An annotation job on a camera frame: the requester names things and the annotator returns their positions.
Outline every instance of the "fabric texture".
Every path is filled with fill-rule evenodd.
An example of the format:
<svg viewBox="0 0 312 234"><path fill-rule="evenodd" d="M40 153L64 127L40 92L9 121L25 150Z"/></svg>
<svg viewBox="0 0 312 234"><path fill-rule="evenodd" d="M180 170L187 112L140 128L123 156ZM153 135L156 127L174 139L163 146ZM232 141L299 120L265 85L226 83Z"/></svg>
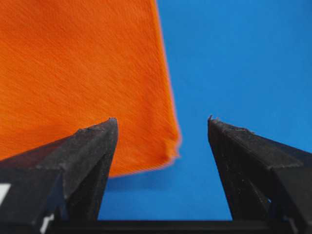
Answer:
<svg viewBox="0 0 312 234"><path fill-rule="evenodd" d="M118 120L110 176L161 168L180 142L153 0L0 4L0 159Z"/></svg>

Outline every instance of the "blue background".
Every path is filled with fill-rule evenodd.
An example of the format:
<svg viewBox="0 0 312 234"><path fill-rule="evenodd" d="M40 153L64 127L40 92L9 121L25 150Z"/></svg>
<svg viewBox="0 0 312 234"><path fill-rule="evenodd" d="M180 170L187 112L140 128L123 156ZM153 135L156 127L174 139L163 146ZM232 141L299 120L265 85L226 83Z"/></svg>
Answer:
<svg viewBox="0 0 312 234"><path fill-rule="evenodd" d="M99 219L231 219L210 114L312 151L312 1L159 0L181 159L110 179Z"/></svg>

